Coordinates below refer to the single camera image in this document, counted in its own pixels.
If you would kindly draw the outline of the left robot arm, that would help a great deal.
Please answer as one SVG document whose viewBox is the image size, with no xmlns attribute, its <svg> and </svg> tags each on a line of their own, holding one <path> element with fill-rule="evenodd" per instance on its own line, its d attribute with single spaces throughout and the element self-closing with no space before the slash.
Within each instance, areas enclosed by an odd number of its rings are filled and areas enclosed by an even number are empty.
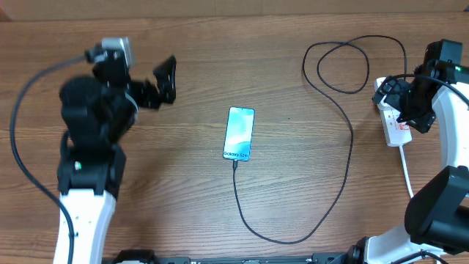
<svg viewBox="0 0 469 264">
<path fill-rule="evenodd" d="M 152 84 L 131 79 L 129 55 L 121 48 L 93 48 L 84 54 L 94 65 L 93 74 L 74 77 L 60 89 L 67 130 L 57 177 L 66 211 L 61 214 L 55 263 L 101 263 L 126 163 L 119 140 L 139 109 L 175 101 L 175 56 L 153 69 L 157 82 Z"/>
</svg>

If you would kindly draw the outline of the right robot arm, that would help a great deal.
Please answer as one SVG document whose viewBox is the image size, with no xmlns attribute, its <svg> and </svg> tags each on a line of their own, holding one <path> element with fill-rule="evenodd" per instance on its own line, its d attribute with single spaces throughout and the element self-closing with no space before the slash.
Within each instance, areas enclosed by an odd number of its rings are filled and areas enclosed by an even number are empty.
<svg viewBox="0 0 469 264">
<path fill-rule="evenodd" d="M 462 44 L 438 40 L 411 74 L 380 79 L 372 100 L 419 133 L 437 125 L 440 165 L 397 227 L 362 238 L 342 263 L 414 263 L 468 251 L 468 68 Z"/>
</svg>

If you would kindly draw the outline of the Samsung Galaxy smartphone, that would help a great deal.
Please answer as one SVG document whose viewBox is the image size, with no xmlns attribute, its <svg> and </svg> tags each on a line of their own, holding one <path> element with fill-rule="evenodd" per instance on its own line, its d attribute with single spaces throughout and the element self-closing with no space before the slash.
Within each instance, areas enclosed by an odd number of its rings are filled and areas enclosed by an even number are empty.
<svg viewBox="0 0 469 264">
<path fill-rule="evenodd" d="M 255 111 L 232 106 L 229 109 L 223 148 L 223 158 L 249 161 L 254 130 Z"/>
</svg>

